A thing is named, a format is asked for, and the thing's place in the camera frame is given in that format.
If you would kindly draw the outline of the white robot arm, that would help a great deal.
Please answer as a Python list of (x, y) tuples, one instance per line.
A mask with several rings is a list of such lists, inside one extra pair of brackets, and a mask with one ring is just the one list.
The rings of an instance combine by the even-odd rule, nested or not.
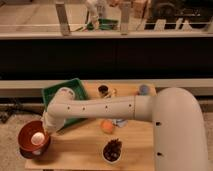
[(151, 122), (155, 171), (210, 171), (202, 110), (185, 89), (166, 88), (155, 96), (75, 100), (69, 88), (61, 88), (46, 108), (42, 126), (56, 132), (67, 118)]

